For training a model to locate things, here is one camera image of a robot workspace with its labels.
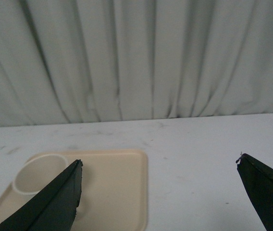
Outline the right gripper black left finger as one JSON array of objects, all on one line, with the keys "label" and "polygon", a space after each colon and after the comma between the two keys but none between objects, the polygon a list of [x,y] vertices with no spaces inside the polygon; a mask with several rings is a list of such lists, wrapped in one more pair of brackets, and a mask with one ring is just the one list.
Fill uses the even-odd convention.
[{"label": "right gripper black left finger", "polygon": [[0,223],[0,231],[69,231],[82,193],[81,160],[72,162],[15,213]]}]

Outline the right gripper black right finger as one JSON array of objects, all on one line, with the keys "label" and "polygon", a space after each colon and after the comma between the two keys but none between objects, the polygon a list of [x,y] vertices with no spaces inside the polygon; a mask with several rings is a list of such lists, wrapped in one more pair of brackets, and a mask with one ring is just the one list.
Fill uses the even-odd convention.
[{"label": "right gripper black right finger", "polygon": [[267,231],[273,231],[273,169],[249,154],[236,160],[247,195]]}]

